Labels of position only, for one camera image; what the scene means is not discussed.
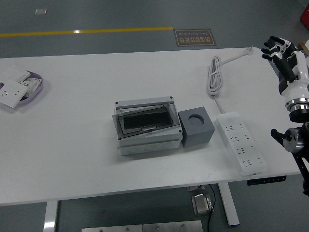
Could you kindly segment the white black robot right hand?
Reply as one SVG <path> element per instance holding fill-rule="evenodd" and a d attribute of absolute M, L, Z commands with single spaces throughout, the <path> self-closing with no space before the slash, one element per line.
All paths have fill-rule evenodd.
<path fill-rule="evenodd" d="M 279 93 L 285 102 L 309 99 L 309 72 L 305 54 L 290 41 L 271 36 L 264 43 L 262 58 L 273 63 L 279 71 Z"/>

